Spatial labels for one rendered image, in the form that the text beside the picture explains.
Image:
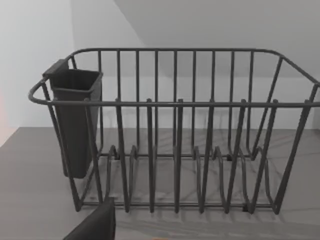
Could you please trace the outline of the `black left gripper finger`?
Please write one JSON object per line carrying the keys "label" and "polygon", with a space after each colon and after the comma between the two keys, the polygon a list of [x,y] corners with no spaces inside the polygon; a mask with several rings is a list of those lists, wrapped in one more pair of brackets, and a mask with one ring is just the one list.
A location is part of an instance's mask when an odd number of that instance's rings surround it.
{"label": "black left gripper finger", "polygon": [[115,201],[108,197],[62,240],[115,240],[115,237]]}

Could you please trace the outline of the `dark grey cutlery holder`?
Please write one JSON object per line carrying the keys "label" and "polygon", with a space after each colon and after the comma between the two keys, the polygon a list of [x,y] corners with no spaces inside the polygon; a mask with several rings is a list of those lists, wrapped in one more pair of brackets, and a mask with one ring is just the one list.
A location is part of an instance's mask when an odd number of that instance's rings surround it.
{"label": "dark grey cutlery holder", "polygon": [[[58,101],[99,101],[102,93],[103,73],[93,70],[70,69],[67,61],[59,59],[44,73],[49,78],[53,97]],[[72,177],[83,179],[88,172],[92,156],[85,107],[61,105],[58,126],[64,132]]]}

